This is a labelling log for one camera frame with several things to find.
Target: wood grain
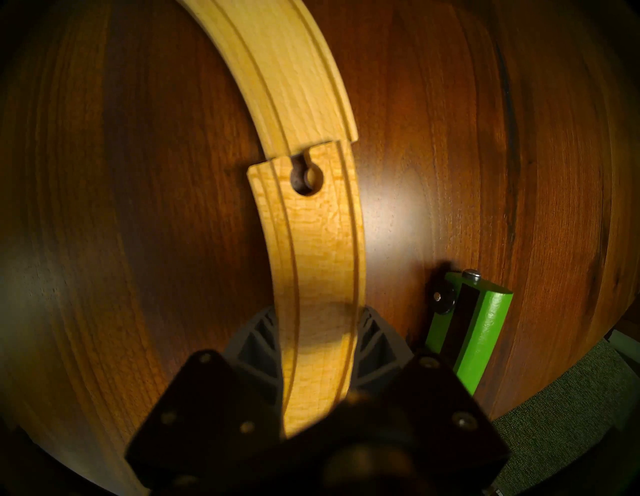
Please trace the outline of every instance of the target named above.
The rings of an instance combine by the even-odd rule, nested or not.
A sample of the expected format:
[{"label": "wood grain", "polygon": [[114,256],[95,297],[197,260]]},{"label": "wood grain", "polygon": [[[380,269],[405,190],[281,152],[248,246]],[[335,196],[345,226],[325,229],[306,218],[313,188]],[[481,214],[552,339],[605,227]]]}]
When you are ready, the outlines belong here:
[{"label": "wood grain", "polygon": [[338,68],[301,0],[179,0],[234,75],[268,159],[356,141]]},{"label": "wood grain", "polygon": [[[417,339],[443,263],[512,289],[476,392],[501,415],[638,293],[636,68],[570,0],[305,4],[358,124],[366,303]],[[5,60],[0,411],[137,493],[122,454],[167,382],[274,302],[259,137],[173,0],[60,0]]]},{"label": "wood grain", "polygon": [[293,190],[289,157],[247,173],[269,251],[287,436],[324,417],[347,394],[366,283],[351,145],[317,145],[305,158],[322,178],[310,196]]}]

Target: wooden table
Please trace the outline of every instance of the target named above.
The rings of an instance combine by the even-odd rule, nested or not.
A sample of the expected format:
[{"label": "wooden table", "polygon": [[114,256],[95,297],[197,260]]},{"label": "wooden table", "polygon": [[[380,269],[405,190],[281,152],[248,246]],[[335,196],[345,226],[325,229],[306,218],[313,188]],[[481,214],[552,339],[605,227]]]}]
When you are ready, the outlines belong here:
[{"label": "wooden table", "polygon": [[[360,131],[367,304],[419,339],[443,265],[512,289],[476,393],[498,417],[639,290],[640,79],[620,41],[635,20],[568,0],[305,3]],[[1,59],[0,412],[136,493],[122,454],[173,375],[273,302],[246,179],[264,157],[172,0],[22,20]]]}]

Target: gray carpet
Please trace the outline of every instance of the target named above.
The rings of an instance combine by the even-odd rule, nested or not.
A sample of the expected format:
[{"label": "gray carpet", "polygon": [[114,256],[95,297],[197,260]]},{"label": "gray carpet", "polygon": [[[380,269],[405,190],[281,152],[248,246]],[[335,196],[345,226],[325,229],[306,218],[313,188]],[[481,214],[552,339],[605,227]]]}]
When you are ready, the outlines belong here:
[{"label": "gray carpet", "polygon": [[504,496],[541,482],[622,428],[640,399],[640,379],[605,340],[493,425],[513,451],[496,480]]}]

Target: green block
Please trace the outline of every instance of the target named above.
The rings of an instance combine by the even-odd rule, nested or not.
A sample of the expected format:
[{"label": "green block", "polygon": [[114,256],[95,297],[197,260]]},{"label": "green block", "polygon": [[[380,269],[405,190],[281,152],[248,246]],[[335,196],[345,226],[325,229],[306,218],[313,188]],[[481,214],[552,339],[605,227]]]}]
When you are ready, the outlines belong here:
[{"label": "green block", "polygon": [[[467,334],[462,344],[460,354],[453,367],[462,384],[470,394],[476,391],[478,383],[489,363],[495,343],[498,341],[500,330],[513,299],[513,293],[502,286],[490,281],[473,280],[462,277],[460,272],[449,272],[445,279],[453,284],[456,300],[460,296],[463,285],[478,291],[476,307],[471,318]],[[440,353],[444,345],[454,308],[447,314],[434,314],[429,328],[426,346],[435,353]]]}]

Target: screw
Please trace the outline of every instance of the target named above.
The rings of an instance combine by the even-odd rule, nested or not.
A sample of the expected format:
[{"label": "screw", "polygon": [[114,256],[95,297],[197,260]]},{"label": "screw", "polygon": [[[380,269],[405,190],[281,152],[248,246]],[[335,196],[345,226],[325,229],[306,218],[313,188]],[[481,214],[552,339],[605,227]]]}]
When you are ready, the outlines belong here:
[{"label": "screw", "polygon": [[466,269],[462,271],[462,277],[469,279],[473,282],[478,282],[481,279],[480,272],[475,269]]},{"label": "screw", "polygon": [[471,432],[478,428],[478,421],[469,412],[456,412],[452,415],[451,420],[456,427],[463,431]]},{"label": "screw", "polygon": [[178,414],[175,413],[173,410],[169,410],[168,412],[163,412],[162,415],[160,415],[160,421],[165,425],[165,426],[170,426],[171,424],[173,424],[176,420],[178,419]]},{"label": "screw", "polygon": [[180,488],[180,487],[185,487],[185,486],[191,486],[192,484],[195,484],[196,482],[198,482],[198,478],[197,477],[181,475],[181,476],[177,476],[173,480],[173,487]]},{"label": "screw", "polygon": [[250,420],[240,424],[240,432],[242,432],[242,434],[251,434],[254,430],[255,424]]},{"label": "screw", "polygon": [[440,367],[440,362],[432,356],[424,356],[420,359],[421,366],[425,369],[437,369]]}]

